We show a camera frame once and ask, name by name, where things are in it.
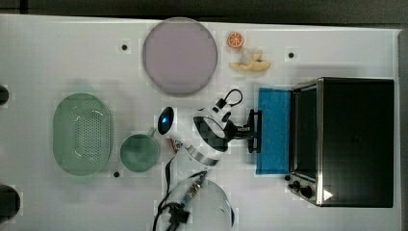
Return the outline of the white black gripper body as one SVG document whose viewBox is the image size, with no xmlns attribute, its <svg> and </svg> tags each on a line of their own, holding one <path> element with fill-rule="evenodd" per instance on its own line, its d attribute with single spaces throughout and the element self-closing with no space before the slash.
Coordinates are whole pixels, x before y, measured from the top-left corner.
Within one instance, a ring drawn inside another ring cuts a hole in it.
<svg viewBox="0 0 408 231">
<path fill-rule="evenodd" d="M 191 144 L 206 153 L 226 152 L 230 141 L 248 139 L 250 124 L 236 125 L 230 119 L 232 107 L 225 98 L 217 98 L 214 104 L 197 110 L 192 117 Z"/>
</svg>

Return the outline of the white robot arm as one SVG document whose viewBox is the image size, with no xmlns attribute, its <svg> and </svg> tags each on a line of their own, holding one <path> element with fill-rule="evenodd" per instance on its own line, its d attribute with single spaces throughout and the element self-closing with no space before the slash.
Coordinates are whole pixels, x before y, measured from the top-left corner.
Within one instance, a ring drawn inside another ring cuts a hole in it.
<svg viewBox="0 0 408 231">
<path fill-rule="evenodd" d="M 166 164 L 166 195 L 152 231 L 232 231 L 236 215 L 224 190 L 209 179 L 229 150 L 236 126 L 224 98 L 206 108 L 163 109 L 157 131 L 180 143 Z"/>
</svg>

